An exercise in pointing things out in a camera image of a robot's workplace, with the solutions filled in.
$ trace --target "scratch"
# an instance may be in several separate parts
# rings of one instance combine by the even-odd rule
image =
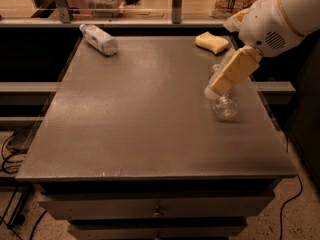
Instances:
[[[120,171],[118,171],[118,172],[116,173],[116,177],[120,177],[121,174],[122,174],[122,168],[120,169]]]
[[[271,230],[272,234],[274,235],[273,229],[272,229],[272,227],[270,225],[269,225],[269,229]]]

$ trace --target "plastic bottle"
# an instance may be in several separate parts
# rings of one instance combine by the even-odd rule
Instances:
[[[80,25],[85,40],[105,55],[111,56],[118,51],[118,41],[95,25]]]
[[[232,120],[238,113],[238,103],[232,92],[228,92],[212,101],[216,116],[223,120]]]

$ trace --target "white bottle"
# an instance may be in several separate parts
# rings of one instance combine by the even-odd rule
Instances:
[[[111,56],[118,51],[118,41],[95,25],[80,25],[85,40],[105,55]]]

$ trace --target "glass panel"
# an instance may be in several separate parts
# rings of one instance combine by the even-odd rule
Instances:
[[[171,19],[172,0],[66,0],[73,19]],[[56,12],[50,17],[59,17]]]
[[[29,18],[35,11],[32,0],[0,0],[2,18]]]
[[[214,2],[215,0],[182,0],[182,20],[210,19],[209,13]]]

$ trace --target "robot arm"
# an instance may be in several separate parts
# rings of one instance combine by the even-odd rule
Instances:
[[[262,57],[288,51],[320,29],[320,0],[257,0],[250,9],[228,19],[225,27],[238,31],[245,46],[210,81],[205,90],[209,99],[225,94],[249,76]]]

